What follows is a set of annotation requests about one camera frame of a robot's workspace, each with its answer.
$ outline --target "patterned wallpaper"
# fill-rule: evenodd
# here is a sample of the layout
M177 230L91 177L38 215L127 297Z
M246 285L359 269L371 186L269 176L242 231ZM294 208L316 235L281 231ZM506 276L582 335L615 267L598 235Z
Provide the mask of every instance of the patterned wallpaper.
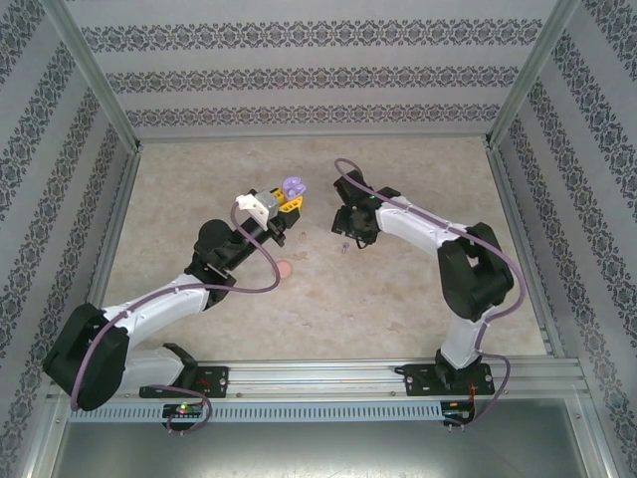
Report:
M129 154L36 0L2 0L0 477L36 422L58 327L95 274Z
M484 133L554 3L68 5L144 139Z
M582 1L501 145L544 291L637 476L637 11Z

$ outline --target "purple cable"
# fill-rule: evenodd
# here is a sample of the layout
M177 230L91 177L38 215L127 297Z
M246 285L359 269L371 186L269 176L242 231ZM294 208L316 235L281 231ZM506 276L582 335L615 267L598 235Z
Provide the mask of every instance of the purple cable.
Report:
M179 286L178 288L179 291L205 289L207 291L228 291L228 292L241 292L243 294L263 294L265 292L270 292L279 286L279 284L281 283L281 273L279 272L279 268L277 267L277 262L274 260L274 258L270 255L270 253L266 250L265 247L259 244L250 234L248 234L248 232L243 227L241 227L241 224L239 224L239 221L237 220L237 217L236 217L238 207L239 205L236 202L232 205L232 209L230 210L230 219L233 225L235 226L235 228L241 233L241 235L244 236L248 241L250 241L250 243L253 246L255 246L268 260L268 262L270 263L270 265L275 271L275 282L272 285L268 287L264 287L262 289L244 289L242 287L221 286L216 284L185 284L183 286ZM170 288L162 289L160 291L157 291L153 294L150 294L144 297L143 299L140 299L139 301L129 306L126 310L121 311L119 314L117 314L108 324L106 324L98 332L96 337L91 342L91 345L89 346L89 349L87 350L87 353L84 355L84 359L82 360L82 364L80 365L80 368L78 370L78 376L76 377L76 381L73 385L73 390L71 391L71 410L75 411L79 409L78 396L80 395L80 389L82 388L82 384L84 383L84 377L87 373L87 368L89 367L89 363L91 362L91 358L93 357L93 354L95 353L96 348L98 347L98 345L100 344L100 342L102 341L106 333L110 329L112 329L115 326L115 324L117 324L117 322L119 322L124 317L126 317L127 313L136 311L141 306L147 304L150 301L153 301L154 299L157 299L158 297L165 296L167 294L172 294L174 292L175 292L175 288L170 287ZM180 388L174 391L181 391L183 393L192 394L191 390L187 390L185 388L183 389Z
M382 201L384 201L384 202L386 202L388 204L391 204L392 206L398 207L399 209L402 209L405 212L410 212L412 214L415 214L416 216L422 217L423 219L425 219L425 220L427 220L429 222L432 222L433 224L437 225L438 227L442 227L442 228L448 230L452 234L456 234L456 235L458 235L460 237L464 237L465 239L468 239L471 242L473 242L475 244L478 244L479 246L484 247L485 249L487 249L488 251L496 254L500 259L505 261L505 263L511 268L511 270L516 275L516 278L518 279L518 283L520 285L520 294L518 295L518 299L513 304L511 304L508 308L504 309L503 311L500 311L500 312L498 312L496 314L493 314L490 317L487 317L483 321L482 327L480 328L480 331L478 332L478 336L476 337L476 343L474 344L474 348L476 349L476 352L478 352L478 354L480 354L483 357L486 357L488 359L500 359L500 360L502 360L505 363L505 366L507 367L507 371L505 372L505 377L502 380L502 384L500 385L500 387L496 391L496 394L493 396L493 398L491 399L491 401L489 402L487 407L471 423L468 423L467 425L464 425L464 428L468 428L469 426L472 426L474 423L476 423L477 421L482 419L482 417L493 408L493 406L495 405L495 403L498 400L498 398L500 398L500 395L502 395L502 393L504 392L505 387L507 386L507 383L509 382L509 377L511 376L511 362L509 361L509 359L504 357L504 356L498 355L498 354L486 354L486 353L483 353L480 350L480 345L482 344L482 340L485 337L485 332L487 331L487 327L489 326L489 324L492 321L494 321L495 319L499 319L501 317L507 316L508 314L511 314L512 312L516 311L517 309L520 308L520 306L522 305L523 301L525 300L525 293L526 293L526 290L527 290L527 282L525 281L525 276L522 273L522 269L520 269L518 264L516 264L514 261L512 261L500 249L498 249L497 247L494 247L493 245L489 244L488 242L483 241L482 239L479 239L477 237L474 237L471 234L468 234L466 231L461 231L460 229L456 229L455 227L449 226L446 222L441 221L440 219L438 219L437 217L435 217L435 216L433 216L431 214L428 214L426 211L422 211L420 209L410 209L409 206L406 206L405 204L402 204L402 203L400 203L398 201L394 201L394 200L392 200L392 199L390 199L390 198L388 198L386 196L383 196L382 194L378 194L377 191L374 191L373 189L370 189L369 187L366 187L366 186L360 184L359 182L354 181L339 166L342 162L345 163L345 164L349 164L356 171L358 171L361 175L362 175L362 171L360 170L360 168L358 167L358 165L355 162L353 162L353 161L351 161L349 159L345 159L343 157L340 157L339 159L336 159L334 161L334 167L336 168L338 173L347 182L349 182L353 186L357 187L361 191L364 191L364 192L366 192L367 194L369 194L371 196L376 196L377 198L381 199Z
M160 390L177 391L179 393L187 393L189 395L201 398L201 401L206 404L206 410L207 410L206 411L206 416L204 416L203 420L201 420L198 423L195 423L194 425L192 425L187 430L179 430L179 431L177 431L177 430L175 430L173 428L170 428L170 423L172 423L173 418L175 416L177 416L176 414L170 415L168 417L168 421L166 421L166 428L168 429L168 434L172 435L173 433L178 433L180 436L187 435L188 433L192 433L193 431L197 431L199 428L201 428L203 425L205 425L208 422L208 420L210 420L210 417L212 416L212 402L203 393L199 393L198 391L194 391L194 390L187 390L185 388L179 388L177 386L170 386L170 385L149 385L149 386L152 387L152 388L159 388Z

